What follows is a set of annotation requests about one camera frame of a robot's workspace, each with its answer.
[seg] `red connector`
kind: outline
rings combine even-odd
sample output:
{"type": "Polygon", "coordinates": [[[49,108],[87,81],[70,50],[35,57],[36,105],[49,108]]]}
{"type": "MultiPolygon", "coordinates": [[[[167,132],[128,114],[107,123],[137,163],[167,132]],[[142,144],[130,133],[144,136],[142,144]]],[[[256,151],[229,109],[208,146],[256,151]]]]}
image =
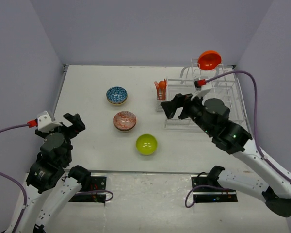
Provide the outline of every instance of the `red connector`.
{"type": "Polygon", "coordinates": [[[197,80],[194,82],[196,88],[206,85],[206,79],[197,80]]]}
{"type": "Polygon", "coordinates": [[[32,128],[32,127],[37,127],[38,126],[38,120],[31,120],[29,122],[27,122],[27,124],[29,124],[29,128],[32,128]]]}

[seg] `yellow-green bowl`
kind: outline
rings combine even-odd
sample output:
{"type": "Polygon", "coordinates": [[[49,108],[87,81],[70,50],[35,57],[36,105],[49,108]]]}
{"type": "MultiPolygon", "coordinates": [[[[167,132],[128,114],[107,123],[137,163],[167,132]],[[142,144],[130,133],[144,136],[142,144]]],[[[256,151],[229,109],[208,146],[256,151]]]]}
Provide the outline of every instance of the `yellow-green bowl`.
{"type": "Polygon", "coordinates": [[[157,140],[150,134],[143,134],[136,141],[136,148],[142,155],[151,155],[157,149],[157,140]]]}

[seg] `cable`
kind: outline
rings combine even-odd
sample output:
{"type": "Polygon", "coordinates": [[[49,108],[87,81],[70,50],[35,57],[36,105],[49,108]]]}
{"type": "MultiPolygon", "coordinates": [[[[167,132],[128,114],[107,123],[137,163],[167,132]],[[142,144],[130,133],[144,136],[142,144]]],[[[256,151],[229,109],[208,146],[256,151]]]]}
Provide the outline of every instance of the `cable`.
{"type": "MultiPolygon", "coordinates": [[[[29,127],[29,124],[11,126],[11,127],[8,127],[8,128],[0,130],[0,133],[4,132],[4,131],[12,130],[12,129],[22,128],[22,127],[29,127]]],[[[17,221],[15,223],[15,226],[13,227],[13,230],[12,230],[12,233],[15,233],[15,231],[16,231],[16,229],[17,229],[17,227],[18,227],[18,225],[19,225],[19,223],[21,221],[21,218],[23,217],[25,208],[27,206],[27,193],[26,193],[26,190],[24,189],[24,187],[21,185],[21,183],[18,182],[17,180],[15,180],[14,178],[12,178],[12,177],[10,177],[10,176],[2,173],[2,172],[0,172],[0,176],[3,176],[4,178],[7,178],[10,181],[16,183],[18,185],[18,187],[20,188],[21,192],[23,193],[23,196],[24,196],[23,208],[20,211],[18,219],[17,219],[17,221]]]]}
{"type": "Polygon", "coordinates": [[[106,199],[106,201],[110,201],[114,197],[113,192],[108,191],[108,190],[102,190],[102,189],[92,190],[92,191],[87,191],[87,192],[81,192],[81,193],[75,194],[74,196],[87,195],[87,194],[96,194],[96,193],[109,193],[109,194],[111,194],[111,197],[109,199],[106,199]]]}
{"type": "Polygon", "coordinates": [[[203,172],[199,173],[199,174],[196,176],[196,178],[200,177],[200,176],[203,175],[203,174],[206,174],[206,175],[207,175],[207,173],[203,171],[203,172]]]}
{"type": "Polygon", "coordinates": [[[253,87],[254,87],[254,140],[255,140],[255,143],[256,143],[256,147],[257,147],[257,150],[259,152],[259,154],[261,155],[261,157],[266,161],[266,163],[272,168],[274,169],[280,176],[282,176],[285,180],[287,180],[289,183],[291,183],[291,179],[286,176],[283,172],[281,172],[271,161],[269,161],[267,158],[265,158],[265,155],[263,154],[262,150],[261,150],[261,147],[259,145],[259,140],[258,140],[258,126],[257,126],[257,108],[258,108],[258,91],[257,91],[257,83],[256,83],[256,80],[254,79],[254,77],[247,71],[243,71],[243,70],[233,70],[233,71],[229,71],[229,72],[226,72],[224,74],[220,74],[220,75],[217,75],[211,79],[208,79],[206,80],[206,83],[208,82],[211,82],[213,80],[216,80],[218,78],[221,78],[225,75],[228,75],[228,74],[236,74],[236,73],[242,73],[242,74],[246,74],[248,75],[252,82],[253,82],[253,87]]]}
{"type": "Polygon", "coordinates": [[[0,130],[0,133],[2,133],[2,132],[4,132],[4,131],[12,130],[12,129],[17,129],[17,128],[26,127],[26,126],[29,126],[29,124],[15,125],[15,126],[7,127],[7,128],[5,128],[5,129],[0,130]]]}
{"type": "Polygon", "coordinates": [[[212,188],[212,189],[217,189],[217,190],[221,190],[221,191],[228,191],[228,189],[226,189],[226,188],[219,188],[219,187],[215,187],[215,186],[211,186],[211,185],[206,185],[206,184],[196,186],[196,187],[192,188],[189,191],[189,193],[186,195],[185,203],[184,203],[186,208],[191,208],[195,204],[195,201],[193,201],[192,204],[188,205],[188,198],[189,198],[189,196],[190,196],[190,194],[192,192],[196,191],[199,188],[212,188]]]}

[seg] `red patterned bowl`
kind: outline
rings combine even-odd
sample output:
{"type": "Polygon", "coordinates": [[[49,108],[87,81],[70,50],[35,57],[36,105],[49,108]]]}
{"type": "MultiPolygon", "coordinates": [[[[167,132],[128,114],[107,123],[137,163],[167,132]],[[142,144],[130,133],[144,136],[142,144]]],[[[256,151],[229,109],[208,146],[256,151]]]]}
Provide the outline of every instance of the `red patterned bowl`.
{"type": "Polygon", "coordinates": [[[114,116],[113,123],[120,131],[128,131],[134,128],[137,118],[134,113],[129,111],[122,111],[114,116]]]}

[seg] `bowl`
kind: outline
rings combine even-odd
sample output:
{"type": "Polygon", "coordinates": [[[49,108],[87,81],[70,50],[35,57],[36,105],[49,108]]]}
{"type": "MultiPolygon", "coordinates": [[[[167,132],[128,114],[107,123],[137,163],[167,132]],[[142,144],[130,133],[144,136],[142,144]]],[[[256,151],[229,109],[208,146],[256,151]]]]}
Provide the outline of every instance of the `bowl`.
{"type": "Polygon", "coordinates": [[[127,91],[119,86],[111,87],[107,93],[107,100],[112,104],[122,104],[127,99],[127,91]]]}
{"type": "Polygon", "coordinates": [[[142,155],[151,155],[157,149],[157,140],[153,135],[143,134],[136,141],[136,149],[142,155]]]}
{"type": "Polygon", "coordinates": [[[129,131],[135,127],[137,118],[134,113],[122,111],[113,118],[114,126],[120,131],[129,131]]]}
{"type": "Polygon", "coordinates": [[[202,53],[197,61],[198,68],[201,70],[213,70],[221,64],[222,58],[216,51],[206,51],[202,53]]]}

